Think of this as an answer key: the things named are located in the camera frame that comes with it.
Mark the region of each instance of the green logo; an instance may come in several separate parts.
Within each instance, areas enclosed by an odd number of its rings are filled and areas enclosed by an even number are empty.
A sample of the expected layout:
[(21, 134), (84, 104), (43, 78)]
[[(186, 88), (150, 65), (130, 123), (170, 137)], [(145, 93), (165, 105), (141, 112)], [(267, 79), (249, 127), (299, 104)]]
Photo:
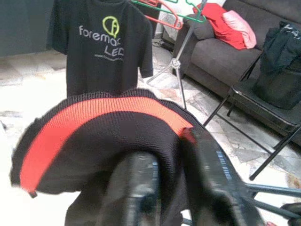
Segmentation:
[(119, 23), (116, 17), (114, 16), (107, 16), (103, 19), (103, 28), (104, 30), (114, 38), (116, 38), (117, 34), (119, 33), (120, 27)]

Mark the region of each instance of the white floor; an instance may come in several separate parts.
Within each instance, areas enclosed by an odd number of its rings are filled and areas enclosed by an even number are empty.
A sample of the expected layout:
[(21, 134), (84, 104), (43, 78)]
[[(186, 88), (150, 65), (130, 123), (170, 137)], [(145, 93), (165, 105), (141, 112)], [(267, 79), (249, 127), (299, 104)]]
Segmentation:
[[(156, 71), (167, 65), (171, 54), (154, 48), (154, 66)], [(35, 199), (18, 188), (11, 188), (9, 170), (12, 149), (18, 139), (33, 121), (65, 98), (65, 56), (54, 51), (0, 58), (0, 210), (3, 216), (1, 225), (10, 226), (63, 226), (68, 206), (75, 194), (57, 196), (39, 194)], [(183, 81), (188, 110), (203, 123), (218, 105), (219, 98), (206, 88), (190, 79)], [(164, 73), (150, 85), (139, 80), (139, 87), (152, 90), (157, 97), (181, 104), (177, 90), (177, 80), (170, 71)], [(226, 107), (221, 109), (225, 115)], [(272, 150), (280, 136), (262, 124), (235, 110), (230, 119), (240, 129), (256, 138)], [(209, 123), (207, 129), (219, 142), (230, 157), (242, 179), (250, 183), (249, 175), (268, 157), (252, 142), (218, 118)], [(271, 186), (301, 188), (301, 150), (288, 145), (252, 183)], [(296, 202), (296, 198), (258, 194), (257, 200), (281, 206)], [(266, 221), (278, 226), (286, 226), (282, 217), (262, 211)]]

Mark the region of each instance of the gray sofa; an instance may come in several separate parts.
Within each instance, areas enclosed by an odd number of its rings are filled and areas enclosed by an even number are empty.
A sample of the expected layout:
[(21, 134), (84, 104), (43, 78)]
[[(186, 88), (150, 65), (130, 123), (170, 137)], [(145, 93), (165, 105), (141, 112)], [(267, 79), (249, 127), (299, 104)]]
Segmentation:
[[(288, 21), (301, 29), (300, 0), (226, 0), (223, 8), (227, 11), (236, 11), (250, 24), (257, 39), (255, 48), (237, 50), (214, 38), (213, 29), (206, 21), (196, 24), (180, 58), (182, 74), (191, 77), (221, 97), (225, 97), (230, 86), (237, 83), (256, 62), (262, 52), (269, 28), (278, 27), (280, 21)], [(176, 40), (174, 56), (177, 55), (191, 25), (192, 21), (184, 21)], [(259, 65), (260, 61), (255, 64), (251, 77), (259, 76)], [(287, 130), (275, 126), (245, 106), (239, 107), (279, 133), (283, 135), (287, 133)], [(295, 141), (301, 145), (301, 135), (296, 136)]]

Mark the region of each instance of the green hanger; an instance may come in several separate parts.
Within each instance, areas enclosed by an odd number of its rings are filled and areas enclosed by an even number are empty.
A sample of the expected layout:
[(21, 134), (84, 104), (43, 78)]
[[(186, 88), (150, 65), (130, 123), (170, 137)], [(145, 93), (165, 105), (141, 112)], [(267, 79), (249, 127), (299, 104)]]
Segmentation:
[[(138, 5), (142, 5), (142, 6), (145, 6), (145, 7), (148, 7), (148, 8), (152, 8), (152, 9), (155, 9), (155, 10), (158, 10), (158, 11), (162, 11), (162, 12), (165, 12), (165, 13), (173, 14), (172, 12), (170, 12), (168, 10), (165, 10), (165, 9), (162, 9), (162, 8), (158, 8), (158, 7), (155, 7), (155, 6), (150, 6), (148, 4), (140, 2), (138, 0), (131, 0), (131, 1), (133, 3), (135, 3), (135, 4), (138, 4)], [(169, 1), (171, 3), (178, 3), (179, 2), (179, 0), (166, 0), (166, 1)], [(199, 18), (199, 14), (201, 14), (201, 10), (195, 4), (193, 4), (192, 2), (190, 2), (189, 0), (185, 0), (185, 1), (186, 1), (186, 4), (193, 6), (194, 8), (196, 8), (198, 10), (198, 16), (197, 16), (197, 18)], [(203, 23), (203, 22), (206, 21), (206, 17), (205, 16), (203, 16), (203, 20), (197, 20), (197, 19), (192, 18), (190, 16), (185, 16), (185, 15), (181, 15), (181, 14), (177, 14), (177, 15), (180, 16), (180, 17), (192, 20), (192, 21), (199, 22), (199, 23)]]

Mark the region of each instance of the black t-shirt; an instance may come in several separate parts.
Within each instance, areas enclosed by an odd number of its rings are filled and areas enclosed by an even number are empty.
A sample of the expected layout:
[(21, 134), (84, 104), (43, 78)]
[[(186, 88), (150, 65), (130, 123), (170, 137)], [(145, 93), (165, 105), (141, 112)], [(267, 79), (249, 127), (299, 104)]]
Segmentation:
[(137, 86), (153, 74), (152, 27), (127, 0), (55, 0), (48, 47), (67, 54), (67, 96)]

